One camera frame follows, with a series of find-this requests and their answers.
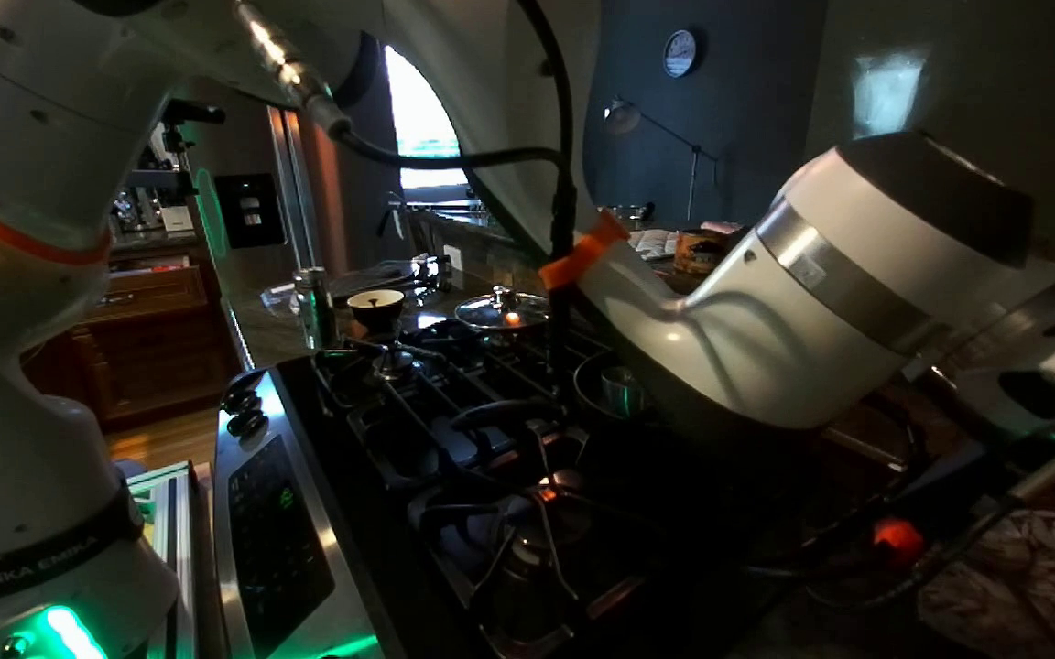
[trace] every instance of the wooden cabinet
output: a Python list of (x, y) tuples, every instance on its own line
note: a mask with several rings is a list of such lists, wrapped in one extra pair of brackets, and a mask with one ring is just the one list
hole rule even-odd
[(104, 427), (213, 408), (239, 374), (210, 261), (145, 265), (117, 270), (94, 316), (21, 354), (42, 391), (89, 403)]

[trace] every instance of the pot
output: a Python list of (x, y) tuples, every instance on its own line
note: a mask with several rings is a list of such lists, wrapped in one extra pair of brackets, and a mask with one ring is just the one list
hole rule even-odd
[(366, 326), (366, 335), (391, 335), (403, 316), (408, 294), (399, 288), (360, 288), (349, 302), (349, 316)]

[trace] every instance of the wall clock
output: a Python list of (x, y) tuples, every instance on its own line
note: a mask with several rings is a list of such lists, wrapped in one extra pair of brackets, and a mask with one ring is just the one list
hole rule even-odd
[(662, 60), (666, 78), (691, 72), (701, 54), (705, 54), (701, 38), (691, 31), (675, 31), (672, 42), (666, 42), (666, 60)]

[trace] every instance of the green light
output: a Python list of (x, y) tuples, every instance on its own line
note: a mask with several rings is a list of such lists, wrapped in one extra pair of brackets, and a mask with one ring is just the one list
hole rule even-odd
[(32, 659), (106, 659), (94, 635), (73, 608), (43, 608), (17, 635), (11, 635), (11, 656)]
[(351, 642), (332, 645), (332, 648), (327, 648), (327, 652), (319, 652), (319, 656), (346, 659), (346, 656), (362, 656), (362, 652), (369, 652), (369, 648), (376, 648), (376, 635), (351, 639)]

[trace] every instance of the lamp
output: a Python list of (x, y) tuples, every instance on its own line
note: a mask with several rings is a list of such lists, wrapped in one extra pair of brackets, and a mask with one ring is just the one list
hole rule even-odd
[(713, 165), (717, 177), (717, 154), (705, 149), (701, 143), (691, 143), (690, 136), (675, 131), (672, 125), (641, 115), (641, 108), (628, 103), (628, 98), (611, 98), (600, 109), (600, 121), (609, 131), (628, 136), (637, 131), (637, 125), (652, 125), (656, 131), (662, 131), (666, 139), (683, 143), (690, 149), (690, 183), (685, 183), (685, 224), (691, 224), (691, 209), (697, 209), (697, 177), (701, 177), (701, 156), (707, 156)]

